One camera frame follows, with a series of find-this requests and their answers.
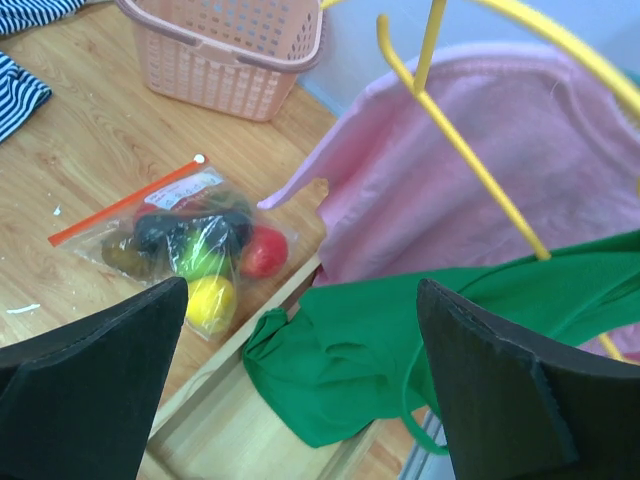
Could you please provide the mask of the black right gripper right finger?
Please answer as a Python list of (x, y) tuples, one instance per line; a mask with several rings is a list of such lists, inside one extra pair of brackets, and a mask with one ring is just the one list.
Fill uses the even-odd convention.
[(546, 338), (432, 280), (417, 316), (459, 479), (635, 479), (639, 369)]

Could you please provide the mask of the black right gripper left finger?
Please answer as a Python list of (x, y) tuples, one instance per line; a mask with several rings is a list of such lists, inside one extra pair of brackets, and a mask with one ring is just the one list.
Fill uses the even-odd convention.
[(2, 348), (2, 478), (135, 478), (186, 305), (174, 277)]

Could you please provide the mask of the clear zip top bag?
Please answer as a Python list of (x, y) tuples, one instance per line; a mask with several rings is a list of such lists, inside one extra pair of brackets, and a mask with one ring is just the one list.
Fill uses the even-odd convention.
[(145, 286), (184, 279), (186, 322), (204, 338), (229, 329), (242, 287), (278, 275), (296, 240), (202, 154), (49, 239)]

